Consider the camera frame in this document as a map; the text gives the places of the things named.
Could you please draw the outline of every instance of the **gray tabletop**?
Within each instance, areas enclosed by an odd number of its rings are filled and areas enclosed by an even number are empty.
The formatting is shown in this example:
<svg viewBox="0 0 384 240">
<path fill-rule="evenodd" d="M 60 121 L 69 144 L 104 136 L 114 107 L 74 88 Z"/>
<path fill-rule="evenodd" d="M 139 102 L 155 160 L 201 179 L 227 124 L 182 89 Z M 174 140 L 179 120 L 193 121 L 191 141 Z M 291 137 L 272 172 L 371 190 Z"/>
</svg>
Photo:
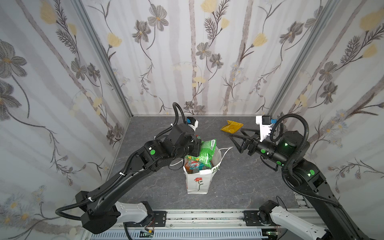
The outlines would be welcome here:
<svg viewBox="0 0 384 240">
<path fill-rule="evenodd" d="M 229 133 L 220 130 L 227 120 L 243 123 L 245 128 L 258 128 L 255 117 L 196 115 L 195 118 L 199 121 L 196 134 L 204 141 L 216 139 L 219 148 L 233 146 Z M 123 168 L 133 151 L 152 140 L 173 121 L 174 117 L 133 117 L 111 175 Z M 247 209 L 258 208 L 270 199 L 276 201 L 278 195 L 287 208 L 296 208 L 294 194 L 282 181 L 281 171 L 274 172 L 261 162 L 258 154 L 249 156 L 247 152 L 240 154 L 235 147 L 228 151 L 207 194 L 187 194 L 183 169 L 172 171 L 164 167 L 139 182 L 119 201 L 148 201 L 152 209 Z"/>
</svg>

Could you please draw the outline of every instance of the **black cable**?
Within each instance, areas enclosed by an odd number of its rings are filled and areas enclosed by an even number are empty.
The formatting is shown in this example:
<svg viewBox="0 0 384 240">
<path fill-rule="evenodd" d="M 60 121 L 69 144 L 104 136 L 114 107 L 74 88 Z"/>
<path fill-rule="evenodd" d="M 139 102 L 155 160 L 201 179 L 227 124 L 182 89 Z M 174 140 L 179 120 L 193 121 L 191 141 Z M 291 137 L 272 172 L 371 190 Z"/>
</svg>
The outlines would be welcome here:
<svg viewBox="0 0 384 240">
<path fill-rule="evenodd" d="M 183 119 L 183 123 L 187 123 L 186 121 L 185 121 L 185 116 L 184 116 L 184 112 L 183 112 L 183 109 L 181 109 L 181 107 L 180 107 L 180 105 L 178 104 L 178 103 L 176 103 L 176 107 L 179 109 L 179 111 L 180 111 L 180 114 L 181 114 L 181 118 Z"/>
<path fill-rule="evenodd" d="M 285 206 L 285 203 L 283 202 L 283 200 L 281 199 L 281 197 L 279 196 L 276 196 L 276 201 L 277 201 L 277 204 L 279 204 L 279 200 L 277 198 L 280 198 L 280 201 L 283 203 L 284 207 L 285 207 L 285 210 L 288 211 L 287 207 Z"/>
<path fill-rule="evenodd" d="M 81 206 L 84 206 L 84 205 L 86 205 L 86 204 L 88 204 L 90 202 L 93 202 L 96 199 L 98 199 L 99 197 L 101 197 L 102 195 L 104 195 L 105 193 L 107 193 L 108 191 L 110 191 L 112 188 L 114 188 L 117 185 L 117 183 L 119 183 L 126 176 L 128 167 L 129 167 L 133 157 L 136 154 L 137 154 L 137 150 L 134 151 L 128 157 L 128 159 L 127 159 L 127 161 L 126 161 L 126 163 L 124 165 L 124 168 L 121 171 L 122 174 L 120 174 L 120 176 L 111 185 L 109 185 L 107 188 L 105 188 L 103 191 L 101 191 L 98 194 L 92 196 L 91 199 L 86 199 L 86 200 L 83 200 L 83 201 L 81 201 L 79 203 L 76 203 L 76 204 L 71 204 L 71 205 L 68 205 L 68 206 L 60 207 L 60 208 L 56 209 L 55 213 L 58 216 L 60 216 L 60 217 L 64 217 L 64 218 L 80 221 L 81 220 L 80 217 L 63 213 L 63 211 L 66 211 L 66 210 L 69 210 L 69 209 L 74 209 L 74 208 L 77 208 L 77 207 L 81 207 Z"/>
<path fill-rule="evenodd" d="M 281 239 L 286 233 L 288 232 L 288 229 L 286 229 L 285 230 L 285 232 L 281 235 L 281 236 L 279 236 L 279 238 L 278 239 L 276 239 L 276 240 L 279 240 L 279 239 Z"/>
<path fill-rule="evenodd" d="M 126 225 L 126 224 L 127 224 L 126 222 L 123 223 L 123 225 L 124 225 L 124 230 L 125 230 L 125 234 L 127 235 L 127 238 L 128 238 L 129 240 L 132 240 L 132 238 L 131 238 L 130 235 L 129 235 L 129 232 L 128 232 L 128 229 L 127 229 L 127 225 Z"/>
<path fill-rule="evenodd" d="M 144 229 L 145 229 L 147 232 L 149 232 L 148 227 L 151 226 L 151 225 L 153 224 L 153 221 L 154 221 L 154 220 L 155 220 L 155 216 L 153 216 L 152 221 L 151 221 L 148 225 L 146 225 L 146 226 L 144 227 Z"/>
<path fill-rule="evenodd" d="M 177 170 L 181 169 L 184 166 L 184 164 L 185 164 L 185 160 L 183 158 L 183 164 L 178 169 L 172 169 L 169 167 L 169 165 L 168 165 L 168 168 L 171 169 L 172 171 L 177 171 Z"/>
<path fill-rule="evenodd" d="M 184 113 L 183 113 L 183 111 L 181 110 L 180 105 L 178 105 L 177 103 L 173 103 L 173 104 L 172 104 L 172 107 L 173 107 L 173 111 L 175 112 L 175 121 L 173 122 L 173 124 L 171 124 L 170 127 L 168 127 L 167 129 L 161 131 L 158 135 L 156 135 L 155 139 L 157 139 L 158 137 L 160 137 L 160 136 L 163 135 L 164 133 L 169 132 L 169 131 L 173 128 L 173 126 L 175 126 L 175 125 L 178 123 L 178 121 L 179 121 L 179 112 L 177 111 L 178 108 L 180 109 L 181 117 L 183 118 L 183 122 L 185 123 Z"/>
<path fill-rule="evenodd" d="M 337 208 L 342 208 L 341 204 L 336 202 L 336 201 L 333 201 L 333 200 L 330 200 L 330 199 L 326 199 L 325 197 L 320 197 L 320 196 L 313 196 L 313 195 L 309 195 L 309 194 L 306 194 L 302 191 L 299 191 L 299 190 L 296 190 L 296 188 L 287 180 L 287 176 L 288 175 L 293 175 L 293 172 L 292 172 L 292 168 L 293 168 L 293 163 L 294 163 L 294 160 L 295 160 L 295 156 L 301 152 L 301 150 L 303 149 L 303 147 L 305 146 L 307 140 L 308 140 L 308 136 L 309 136 L 309 126 L 308 126 L 308 123 L 307 121 L 305 121 L 305 119 L 300 116 L 300 115 L 297 115 L 295 113 L 288 113 L 284 116 L 282 116 L 280 119 L 277 120 L 277 122 L 273 125 L 272 129 L 271 129 L 271 133 L 270 133 L 270 140 L 272 142 L 275 142 L 277 141 L 278 138 L 276 139 L 273 139 L 273 133 L 275 132 L 277 126 L 279 124 L 281 124 L 283 122 L 284 119 L 286 118 L 297 118 L 298 120 L 300 120 L 300 122 L 303 124 L 304 126 L 304 135 L 303 135 L 303 139 L 301 140 L 301 143 L 300 145 L 295 149 L 295 151 L 288 157 L 287 161 L 285 161 L 285 164 L 284 166 L 282 167 L 282 170 L 281 170 L 281 177 L 283 178 L 283 181 L 284 183 L 291 189 L 293 190 L 294 192 L 304 196 L 304 197 L 308 197 L 308 198 L 312 198 L 312 199 L 315 199 L 315 200 L 320 200 L 320 201 L 323 201 L 323 202 L 326 202 L 326 203 L 329 203 L 331 205 L 333 205 L 334 207 L 337 207 Z"/>
</svg>

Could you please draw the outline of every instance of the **gray flower pattern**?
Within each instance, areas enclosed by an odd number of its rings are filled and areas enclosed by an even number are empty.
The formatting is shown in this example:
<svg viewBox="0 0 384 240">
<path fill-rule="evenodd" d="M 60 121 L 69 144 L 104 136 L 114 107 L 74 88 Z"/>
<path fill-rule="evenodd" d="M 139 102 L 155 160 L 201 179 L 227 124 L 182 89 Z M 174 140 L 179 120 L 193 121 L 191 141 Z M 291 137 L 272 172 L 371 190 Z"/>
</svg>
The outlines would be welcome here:
<svg viewBox="0 0 384 240">
<path fill-rule="evenodd" d="M 132 34 L 132 37 L 135 38 L 135 42 L 139 43 L 141 39 L 148 42 L 148 34 L 151 33 L 148 23 L 136 20 L 135 29 L 137 30 L 137 33 Z"/>
<path fill-rule="evenodd" d="M 74 61 L 71 62 L 72 71 L 76 72 L 76 78 L 81 80 L 85 79 L 85 73 L 87 73 L 87 68 L 85 66 L 80 66 L 80 62 L 77 58 L 74 58 Z"/>
<path fill-rule="evenodd" d="M 201 105 L 196 106 L 196 108 L 195 108 L 195 113 L 196 113 L 197 115 L 205 114 L 205 113 L 206 113 L 206 111 L 205 111 L 205 106 L 201 106 Z"/>
<path fill-rule="evenodd" d="M 96 82 L 97 77 L 100 77 L 100 70 L 96 70 L 95 66 L 92 63 L 89 63 L 87 69 L 88 69 L 89 76 L 93 77 L 93 79 Z"/>
<path fill-rule="evenodd" d="M 204 57 L 210 57 L 211 56 L 211 51 L 208 51 L 208 46 L 209 43 L 200 43 L 197 45 L 197 50 L 198 52 L 196 53 L 197 56 L 200 56 L 200 59 L 204 59 Z"/>
<path fill-rule="evenodd" d="M 119 138 L 119 137 L 121 137 L 123 135 L 123 129 L 119 125 L 118 122 L 116 123 L 116 126 L 115 126 L 113 132 L 114 132 L 116 138 Z"/>
<path fill-rule="evenodd" d="M 107 133 L 107 139 L 109 140 L 109 144 L 112 145 L 112 143 L 114 142 L 113 141 L 113 138 L 115 137 L 115 134 L 113 133 L 112 130 L 108 130 L 108 133 Z"/>
<path fill-rule="evenodd" d="M 324 69 L 320 69 L 319 73 L 321 74 L 319 77 L 320 81 L 323 81 L 325 79 L 326 82 L 329 82 L 332 80 L 331 73 L 335 72 L 337 68 L 337 64 L 333 64 L 332 61 L 327 62 L 324 65 Z"/>
<path fill-rule="evenodd" d="M 217 66 L 218 68 L 221 68 L 224 65 L 224 63 L 220 62 L 220 60 L 221 60 L 220 54 L 212 54 L 209 60 L 212 63 L 211 68 L 215 66 Z"/>
<path fill-rule="evenodd" d="M 324 92 L 320 95 L 321 98 L 325 98 L 324 104 L 333 102 L 332 94 L 336 94 L 337 85 L 333 82 L 324 86 Z"/>
<path fill-rule="evenodd" d="M 318 9 L 316 9 L 314 14 L 313 14 L 314 18 L 307 19 L 307 21 L 305 22 L 304 27 L 305 28 L 313 27 L 314 24 L 316 23 L 318 17 L 320 16 L 320 13 L 321 13 L 322 10 L 323 10 L 323 6 L 320 6 Z"/>
<path fill-rule="evenodd" d="M 186 101 L 184 109 L 188 111 L 189 109 L 193 109 L 194 105 L 195 104 L 192 101 Z"/>
<path fill-rule="evenodd" d="M 111 170 L 111 164 L 108 162 L 105 162 L 103 165 L 103 174 L 108 175 L 110 170 Z"/>
<path fill-rule="evenodd" d="M 300 35 L 303 32 L 304 23 L 294 22 L 289 28 L 288 33 L 280 35 L 280 43 L 284 43 L 288 40 L 289 43 L 292 43 L 295 39 L 295 36 Z"/>
<path fill-rule="evenodd" d="M 21 106 L 16 98 L 12 97 L 13 86 L 0 80 L 0 121 L 10 119 L 8 108 L 18 108 Z"/>
<path fill-rule="evenodd" d="M 19 77 L 25 77 L 26 71 L 20 67 L 23 65 L 26 65 L 26 60 L 15 56 L 13 46 L 0 40 L 0 78 L 8 78 L 12 72 Z"/>
<path fill-rule="evenodd" d="M 148 17 L 149 25 L 157 26 L 160 31 L 163 31 L 163 25 L 168 26 L 169 24 L 168 21 L 164 19 L 167 16 L 167 11 L 160 5 L 156 8 L 154 4 L 151 4 L 149 12 L 153 15 L 153 17 Z"/>
</svg>

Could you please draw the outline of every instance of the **bag handle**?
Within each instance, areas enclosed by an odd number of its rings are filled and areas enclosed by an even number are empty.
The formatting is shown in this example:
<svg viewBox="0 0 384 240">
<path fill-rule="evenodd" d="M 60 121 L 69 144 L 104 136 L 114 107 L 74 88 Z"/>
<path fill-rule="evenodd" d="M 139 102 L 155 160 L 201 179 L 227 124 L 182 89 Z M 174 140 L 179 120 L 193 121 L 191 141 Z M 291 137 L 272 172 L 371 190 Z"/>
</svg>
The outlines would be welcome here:
<svg viewBox="0 0 384 240">
<path fill-rule="evenodd" d="M 220 150 L 223 150 L 223 149 L 227 149 L 227 150 L 225 151 L 224 155 L 221 157 L 221 160 L 223 160 L 224 156 L 227 154 L 227 152 L 228 152 L 231 148 L 233 148 L 233 146 L 232 146 L 232 147 L 224 147 L 224 148 L 220 148 L 220 149 L 219 149 L 219 151 L 220 151 Z"/>
</svg>

